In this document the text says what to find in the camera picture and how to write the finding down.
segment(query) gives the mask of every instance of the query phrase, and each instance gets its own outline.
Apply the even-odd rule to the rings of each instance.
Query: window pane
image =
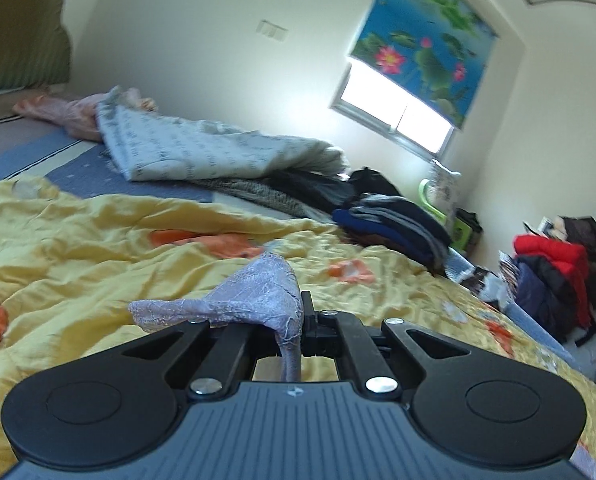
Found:
[[[395,128],[410,98],[407,91],[390,79],[366,64],[352,60],[343,101]]]
[[[409,96],[398,131],[430,152],[437,153],[452,126],[424,102]]]

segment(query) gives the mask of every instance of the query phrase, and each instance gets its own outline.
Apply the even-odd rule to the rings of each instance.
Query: red jacket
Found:
[[[578,299],[578,323],[582,328],[591,324],[585,280],[589,274],[587,250],[578,244],[569,244],[536,235],[520,235],[514,240],[514,249],[523,256],[543,256],[571,283]]]

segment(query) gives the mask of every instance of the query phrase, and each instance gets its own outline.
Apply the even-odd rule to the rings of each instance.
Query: wall outlet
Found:
[[[287,37],[287,33],[289,32],[289,30],[280,27],[275,23],[268,22],[267,20],[260,20],[256,32],[258,34],[262,34],[263,36],[267,36],[272,40],[284,41]]]

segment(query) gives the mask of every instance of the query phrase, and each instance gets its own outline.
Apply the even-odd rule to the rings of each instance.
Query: yellow blanket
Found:
[[[277,221],[221,206],[152,197],[101,196],[81,200],[41,178],[0,183],[0,304],[10,325],[0,344],[0,406],[22,379],[144,335],[127,303],[140,299],[198,298],[244,266],[218,260],[204,246],[154,248],[153,230],[240,232],[284,256],[315,307],[347,310],[366,324],[403,317],[447,336],[507,355],[488,330],[500,323],[512,335],[514,358],[552,368],[587,404],[582,443],[596,460],[596,386],[542,350],[504,316],[449,280],[434,278],[384,247],[344,244],[335,226],[309,220]],[[358,258],[373,284],[340,282],[331,264]],[[303,378],[329,380],[330,361],[303,361]],[[15,458],[0,425],[0,474]]]

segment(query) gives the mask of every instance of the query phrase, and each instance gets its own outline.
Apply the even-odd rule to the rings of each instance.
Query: brown headboard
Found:
[[[0,0],[0,89],[65,83],[71,44],[63,0]]]

